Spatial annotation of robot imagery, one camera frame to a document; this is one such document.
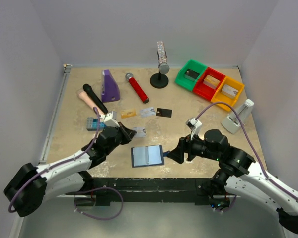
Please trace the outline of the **blue leather card holder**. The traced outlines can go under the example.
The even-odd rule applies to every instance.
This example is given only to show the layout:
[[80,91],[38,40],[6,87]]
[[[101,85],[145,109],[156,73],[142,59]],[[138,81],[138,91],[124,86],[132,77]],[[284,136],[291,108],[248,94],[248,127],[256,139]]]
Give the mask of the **blue leather card holder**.
[[170,151],[163,152],[162,145],[151,145],[131,148],[132,167],[148,167],[164,165],[164,157]]

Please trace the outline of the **gold VIP card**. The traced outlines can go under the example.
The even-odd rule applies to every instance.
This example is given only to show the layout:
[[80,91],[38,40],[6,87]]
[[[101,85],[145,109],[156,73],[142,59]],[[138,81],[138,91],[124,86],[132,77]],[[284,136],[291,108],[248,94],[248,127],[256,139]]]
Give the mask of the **gold VIP card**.
[[130,117],[135,117],[137,113],[135,109],[127,109],[127,110],[122,110],[120,115],[121,115],[121,119],[126,119]]

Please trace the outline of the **silver white credit card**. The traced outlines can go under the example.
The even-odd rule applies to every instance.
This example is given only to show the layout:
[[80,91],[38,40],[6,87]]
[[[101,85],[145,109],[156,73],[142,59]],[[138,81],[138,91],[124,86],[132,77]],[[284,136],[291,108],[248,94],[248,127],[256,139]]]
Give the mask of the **silver white credit card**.
[[149,107],[149,108],[145,108],[145,109],[140,110],[140,115],[141,115],[142,118],[146,118],[146,117],[156,115],[156,112],[155,112],[154,107]]

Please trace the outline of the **black VIP card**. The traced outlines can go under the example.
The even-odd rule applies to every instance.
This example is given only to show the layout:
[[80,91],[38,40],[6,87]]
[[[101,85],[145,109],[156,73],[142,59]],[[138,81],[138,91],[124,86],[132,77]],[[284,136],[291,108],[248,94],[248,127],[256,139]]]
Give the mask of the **black VIP card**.
[[171,109],[164,109],[164,108],[157,108],[156,115],[159,117],[172,117],[172,110]]

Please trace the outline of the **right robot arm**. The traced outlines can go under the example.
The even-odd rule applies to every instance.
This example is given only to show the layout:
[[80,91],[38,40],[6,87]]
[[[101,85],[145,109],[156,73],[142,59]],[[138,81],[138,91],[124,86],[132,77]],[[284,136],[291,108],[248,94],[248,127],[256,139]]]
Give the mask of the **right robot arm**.
[[219,130],[208,130],[204,139],[181,137],[167,157],[182,164],[185,154],[188,161],[198,156],[219,164],[210,181],[201,184],[203,194],[213,197],[227,192],[262,204],[277,212],[281,226],[298,235],[298,192],[262,169],[251,155],[230,145]]

